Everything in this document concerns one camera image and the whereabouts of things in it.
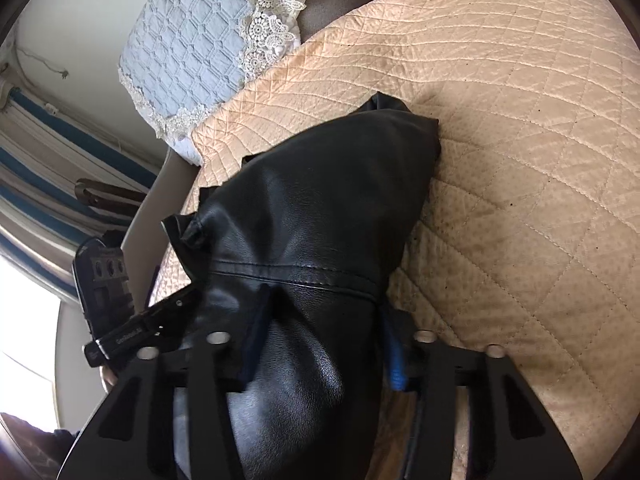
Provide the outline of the person's left hand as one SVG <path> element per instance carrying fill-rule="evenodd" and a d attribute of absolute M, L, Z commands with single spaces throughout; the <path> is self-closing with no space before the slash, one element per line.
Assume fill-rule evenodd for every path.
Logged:
<path fill-rule="evenodd" d="M 101 366 L 99 369 L 101 384 L 106 393 L 110 393 L 118 382 L 117 374 L 108 366 Z"/>

